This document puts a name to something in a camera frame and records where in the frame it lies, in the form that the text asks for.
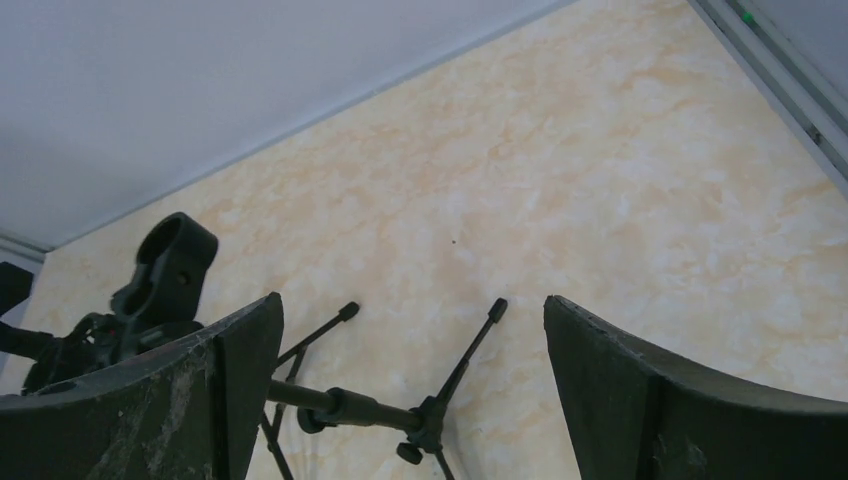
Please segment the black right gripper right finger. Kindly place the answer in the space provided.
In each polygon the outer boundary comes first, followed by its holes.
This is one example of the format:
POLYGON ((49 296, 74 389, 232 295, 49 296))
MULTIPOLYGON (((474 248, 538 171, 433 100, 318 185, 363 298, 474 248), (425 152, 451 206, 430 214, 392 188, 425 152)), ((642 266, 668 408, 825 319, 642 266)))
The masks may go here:
POLYGON ((847 406, 747 381, 549 296, 544 329, 585 479, 843 479, 847 406))

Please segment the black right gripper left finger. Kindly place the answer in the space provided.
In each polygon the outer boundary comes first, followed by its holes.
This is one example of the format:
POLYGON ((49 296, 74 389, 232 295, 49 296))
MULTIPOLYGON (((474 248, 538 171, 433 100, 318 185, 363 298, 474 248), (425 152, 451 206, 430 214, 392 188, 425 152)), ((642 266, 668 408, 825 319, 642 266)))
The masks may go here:
POLYGON ((272 293, 105 369, 1 399, 5 479, 242 479, 284 329, 272 293))

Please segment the black tripod clip mic stand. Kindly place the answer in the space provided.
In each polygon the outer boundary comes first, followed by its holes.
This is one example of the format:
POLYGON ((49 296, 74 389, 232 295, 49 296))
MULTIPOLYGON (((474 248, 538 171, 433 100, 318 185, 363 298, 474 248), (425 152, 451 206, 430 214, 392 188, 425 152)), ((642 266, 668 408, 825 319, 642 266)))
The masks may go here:
POLYGON ((507 308, 508 301, 504 298, 499 298, 493 303, 482 328, 437 395, 426 397, 415 408, 402 409, 339 387, 319 391, 295 383, 307 348, 336 325, 351 320, 359 312, 360 305, 358 303, 350 302, 346 304, 334 318, 277 359, 279 366, 289 360, 293 360, 294 363, 285 380, 273 380, 271 382, 268 400, 275 403, 276 407, 272 418, 267 415, 260 418, 260 428, 266 438, 267 449, 272 454, 282 477, 284 479, 294 477, 279 444, 283 415, 286 407, 291 405, 297 408, 297 420, 301 430, 308 434, 317 434, 327 428, 339 426, 380 426, 402 431, 406 434, 406 440, 396 447, 396 454, 401 459, 410 464, 418 465, 426 454, 432 455, 437 460, 445 478, 453 479, 455 475, 444 455, 442 443, 444 419, 448 405, 460 385, 475 351, 489 333, 491 327, 503 318, 507 308))

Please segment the black shock mount tripod stand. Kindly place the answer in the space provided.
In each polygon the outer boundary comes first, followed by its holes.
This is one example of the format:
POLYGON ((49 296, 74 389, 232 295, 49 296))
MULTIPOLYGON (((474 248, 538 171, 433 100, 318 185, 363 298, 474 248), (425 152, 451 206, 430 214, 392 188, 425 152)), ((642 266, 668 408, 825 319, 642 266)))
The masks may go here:
POLYGON ((21 393, 32 395, 153 350, 203 328, 195 320, 217 237, 183 212, 155 225, 111 311, 85 315, 64 337, 1 324, 1 351, 34 361, 21 393))

